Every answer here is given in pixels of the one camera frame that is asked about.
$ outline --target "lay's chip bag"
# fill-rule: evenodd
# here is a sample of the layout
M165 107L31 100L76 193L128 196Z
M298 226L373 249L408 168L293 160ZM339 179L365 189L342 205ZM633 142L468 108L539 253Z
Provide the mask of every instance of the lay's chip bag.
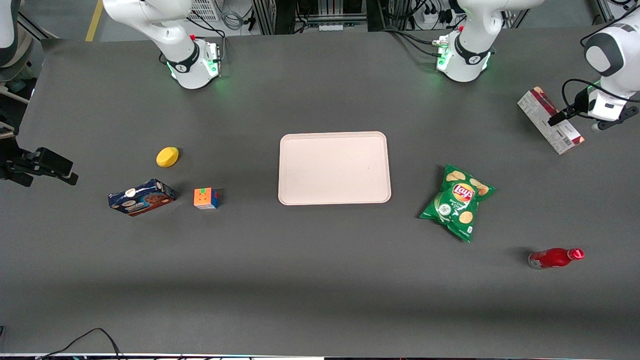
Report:
M457 237L471 242L478 203L495 189L461 169L447 165L440 193L429 203L420 218L436 220Z

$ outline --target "lay's logo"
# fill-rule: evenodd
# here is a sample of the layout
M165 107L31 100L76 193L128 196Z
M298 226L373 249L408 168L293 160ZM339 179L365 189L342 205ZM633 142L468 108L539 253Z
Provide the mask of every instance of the lay's logo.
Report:
M453 195L462 202L468 202L473 199L476 192L467 184L456 184L453 188Z

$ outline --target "plastic tray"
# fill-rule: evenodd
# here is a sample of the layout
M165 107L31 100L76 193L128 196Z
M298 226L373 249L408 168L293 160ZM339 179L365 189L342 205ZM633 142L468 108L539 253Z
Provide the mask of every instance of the plastic tray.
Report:
M282 204L367 204L389 198L383 133L289 134L281 139L278 199Z

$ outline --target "red bottle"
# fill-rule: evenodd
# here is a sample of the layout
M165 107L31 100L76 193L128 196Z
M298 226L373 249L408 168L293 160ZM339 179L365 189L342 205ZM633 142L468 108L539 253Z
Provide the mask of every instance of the red bottle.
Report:
M567 250L554 247L553 249L534 252L529 255L529 265L536 270L559 268L569 265L573 260L580 260L582 258L584 258L584 251L582 251L582 249Z

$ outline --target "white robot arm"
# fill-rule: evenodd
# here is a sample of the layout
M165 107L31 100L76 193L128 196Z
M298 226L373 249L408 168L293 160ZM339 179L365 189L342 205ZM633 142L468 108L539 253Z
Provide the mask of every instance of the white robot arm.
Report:
M623 99L640 90L640 12L594 34L584 46L584 57L600 75L600 87ZM587 115L616 121L627 101L599 89L589 93Z
M442 57L436 68L455 81L466 83L486 68L490 49L502 29L503 11L526 10L544 0L458 0L467 14L463 31L454 30L440 37Z
M589 85L580 91L574 103L568 105L551 117L553 126L564 119L570 119L580 113L596 119L591 126L595 132L621 124L637 115L637 106L627 106L630 98L640 91L640 7L631 9L624 18L611 24L593 36L584 44L584 57L600 74L596 86ZM569 79L563 85L576 81L590 84L580 79Z
M18 49L20 0L0 0L0 67L9 64Z
M220 73L218 46L189 36L177 21L189 16L191 0L102 2L113 20L140 31L156 43L173 78L184 88L201 88Z

